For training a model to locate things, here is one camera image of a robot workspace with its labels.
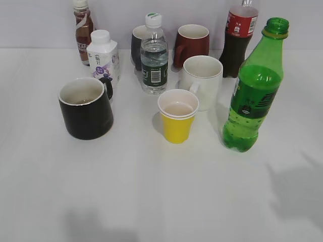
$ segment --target white wall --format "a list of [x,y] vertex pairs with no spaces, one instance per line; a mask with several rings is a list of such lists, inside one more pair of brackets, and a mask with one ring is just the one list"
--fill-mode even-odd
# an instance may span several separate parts
[[[120,49],[130,48],[132,29],[148,12],[164,16],[164,30],[173,48],[179,26],[202,24],[210,30],[211,48],[221,49],[230,5],[240,0],[88,0],[94,21],[110,31]],[[322,49],[323,0],[262,0],[255,34],[261,37],[270,17],[290,21],[286,49]],[[76,48],[72,0],[1,0],[0,47]]]

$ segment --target red cola bottle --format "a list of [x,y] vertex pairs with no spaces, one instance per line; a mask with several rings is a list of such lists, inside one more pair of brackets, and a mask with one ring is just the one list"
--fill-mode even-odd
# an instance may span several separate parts
[[244,62],[258,17],[258,10],[248,2],[251,1],[244,0],[241,6],[235,5],[229,10],[224,49],[219,59],[223,65],[223,77],[237,77]]

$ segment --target mug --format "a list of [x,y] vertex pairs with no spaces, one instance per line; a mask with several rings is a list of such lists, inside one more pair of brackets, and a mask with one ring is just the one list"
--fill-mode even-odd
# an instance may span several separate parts
[[205,111],[215,104],[222,73],[223,66],[219,60],[208,55],[196,55],[184,62],[178,87],[193,92],[200,102],[199,111]]
[[138,26],[132,31],[131,38],[131,58],[135,63],[135,67],[137,71],[141,71],[141,59],[140,59],[140,46],[141,41],[144,38],[147,32],[147,28],[145,25]]
[[59,93],[67,131],[81,140],[96,139],[109,131],[114,121],[109,102],[112,94],[111,81],[104,77],[84,77],[67,83]]
[[187,24],[178,29],[175,42],[174,66],[183,67],[184,61],[195,55],[208,55],[209,31],[202,25]]
[[197,113],[198,98],[189,91],[172,89],[161,94],[157,103],[163,120],[164,137],[174,144],[183,143],[188,139]]

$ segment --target black handle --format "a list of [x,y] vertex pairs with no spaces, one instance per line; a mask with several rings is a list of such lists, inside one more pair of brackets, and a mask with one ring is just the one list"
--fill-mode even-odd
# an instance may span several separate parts
[[102,77],[99,79],[103,84],[106,85],[106,93],[107,93],[107,97],[109,98],[109,100],[112,98],[113,96],[113,88],[112,88],[112,84],[111,84],[111,79],[110,78],[106,78],[106,77]]

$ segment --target bottle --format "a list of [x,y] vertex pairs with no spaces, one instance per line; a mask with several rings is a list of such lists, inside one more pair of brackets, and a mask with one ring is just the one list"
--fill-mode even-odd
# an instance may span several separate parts
[[167,85],[168,47],[161,26],[160,14],[146,15],[147,32],[141,41],[140,54],[143,89],[150,94],[161,94]]
[[245,52],[258,17],[258,10],[251,7],[250,2],[244,0],[242,6],[235,5],[230,8],[224,49],[219,59],[223,65],[223,77],[236,78],[244,62]]
[[95,30],[91,33],[92,42],[87,47],[90,69],[93,77],[108,78],[116,88],[120,78],[118,43],[111,40],[106,30]]
[[76,42],[80,52],[82,63],[89,66],[86,53],[87,46],[91,43],[90,34],[94,30],[93,21],[90,16],[90,10],[87,0],[73,0],[74,15],[76,18]]
[[244,152],[256,142],[258,129],[283,79],[283,40],[288,28],[286,19],[269,19],[261,41],[241,65],[229,119],[223,128],[223,142],[228,148]]

